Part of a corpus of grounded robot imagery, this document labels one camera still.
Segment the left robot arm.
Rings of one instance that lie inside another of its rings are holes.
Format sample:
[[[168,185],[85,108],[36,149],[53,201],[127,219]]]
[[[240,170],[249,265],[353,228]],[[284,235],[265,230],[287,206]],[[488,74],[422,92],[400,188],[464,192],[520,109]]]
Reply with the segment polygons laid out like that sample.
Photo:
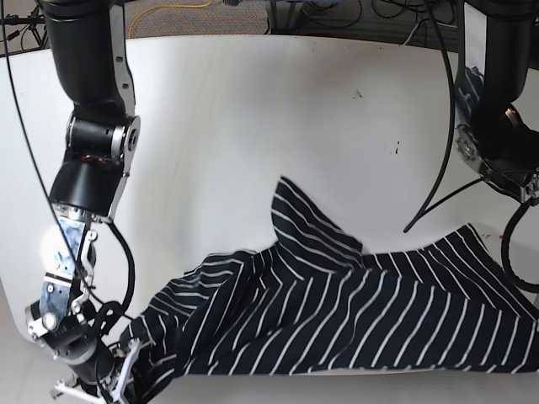
[[[455,146],[497,192],[518,202],[538,195],[538,133],[514,103],[531,59],[536,1],[460,1]]]

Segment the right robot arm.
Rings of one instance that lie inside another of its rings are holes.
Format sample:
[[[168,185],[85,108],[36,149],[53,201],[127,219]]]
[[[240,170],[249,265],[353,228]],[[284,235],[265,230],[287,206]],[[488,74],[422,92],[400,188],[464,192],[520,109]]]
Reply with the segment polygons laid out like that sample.
[[[135,403],[133,367],[139,338],[107,345],[104,336],[125,316],[134,295],[128,274],[122,301],[99,302],[94,290],[93,224],[114,226],[130,175],[141,121],[126,59],[121,1],[41,1],[59,81],[73,103],[62,164],[46,193],[54,225],[41,253],[40,298],[26,309],[34,341],[73,373],[53,396],[87,403]]]

